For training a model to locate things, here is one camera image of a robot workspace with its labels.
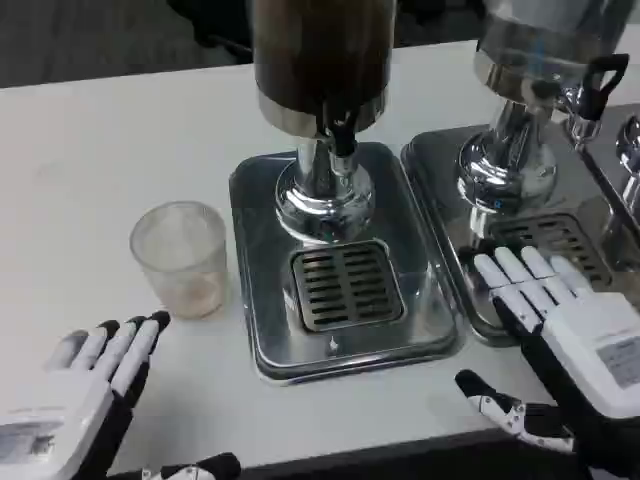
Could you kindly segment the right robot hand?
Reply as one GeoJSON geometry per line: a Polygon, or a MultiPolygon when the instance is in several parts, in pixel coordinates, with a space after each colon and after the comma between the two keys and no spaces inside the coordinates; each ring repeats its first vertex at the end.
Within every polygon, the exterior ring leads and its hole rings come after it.
{"type": "Polygon", "coordinates": [[[472,407],[521,443],[638,478],[638,309],[620,292],[595,290],[565,256],[532,245],[483,242],[463,258],[553,399],[525,401],[461,370],[455,382],[472,407]]]}

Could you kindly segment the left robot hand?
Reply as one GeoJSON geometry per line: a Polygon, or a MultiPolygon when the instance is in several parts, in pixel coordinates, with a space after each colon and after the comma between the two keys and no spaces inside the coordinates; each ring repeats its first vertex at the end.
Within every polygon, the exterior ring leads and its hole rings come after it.
{"type": "Polygon", "coordinates": [[[168,312],[76,330],[43,368],[1,390],[4,479],[111,479],[168,312]]]}

